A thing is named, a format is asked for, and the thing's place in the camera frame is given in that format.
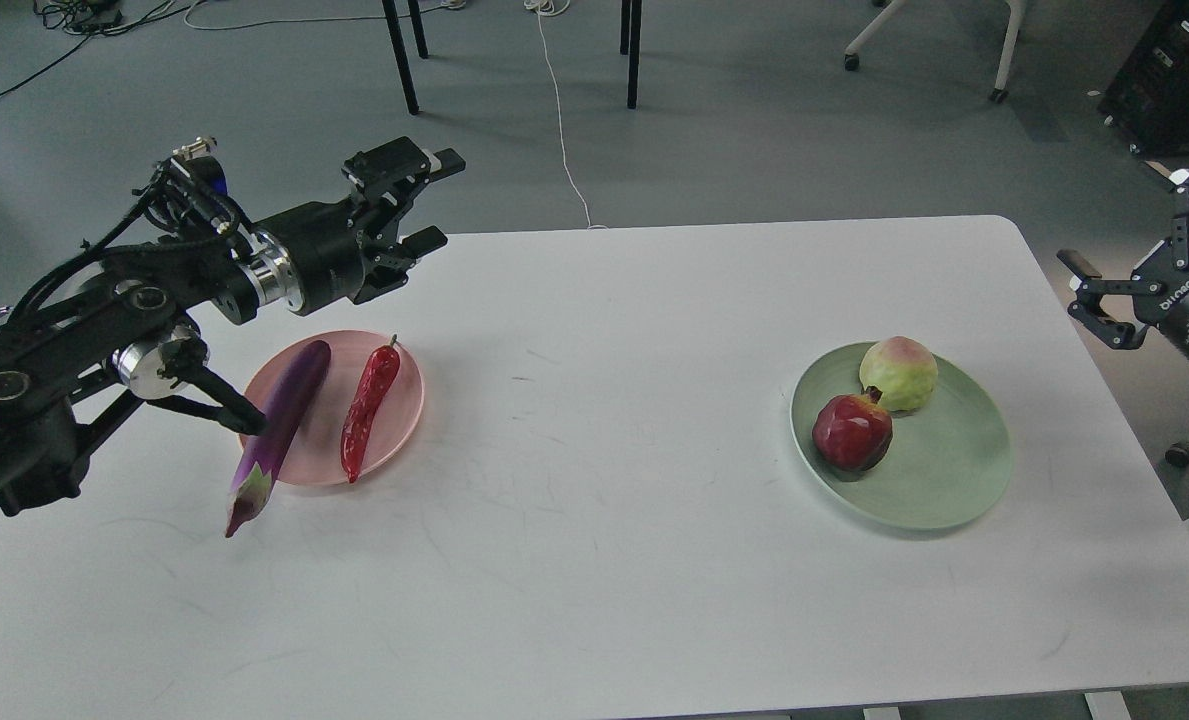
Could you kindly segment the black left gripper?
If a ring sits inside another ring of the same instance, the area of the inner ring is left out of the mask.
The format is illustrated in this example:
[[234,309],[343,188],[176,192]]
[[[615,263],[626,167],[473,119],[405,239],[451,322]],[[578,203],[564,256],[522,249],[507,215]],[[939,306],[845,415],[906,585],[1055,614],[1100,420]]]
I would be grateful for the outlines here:
[[424,255],[449,240],[434,225],[398,240],[398,223],[424,187],[465,168],[453,149],[430,151],[396,138],[342,163],[350,200],[306,202],[259,220],[257,229],[292,265],[289,310],[306,316],[352,297],[356,305],[367,304],[405,286]]

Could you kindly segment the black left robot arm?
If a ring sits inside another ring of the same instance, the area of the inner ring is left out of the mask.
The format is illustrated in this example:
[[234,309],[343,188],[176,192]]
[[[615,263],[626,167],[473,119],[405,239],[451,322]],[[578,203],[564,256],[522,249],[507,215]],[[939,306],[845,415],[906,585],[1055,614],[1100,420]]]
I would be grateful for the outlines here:
[[78,495],[92,455],[145,404],[268,436],[271,421],[207,366],[191,307],[234,324],[282,302],[306,316],[405,286],[447,238],[400,223],[430,183],[463,172],[453,149],[401,137],[342,164],[350,192],[252,222],[213,138],[156,164],[100,241],[36,282],[0,320],[0,512]]

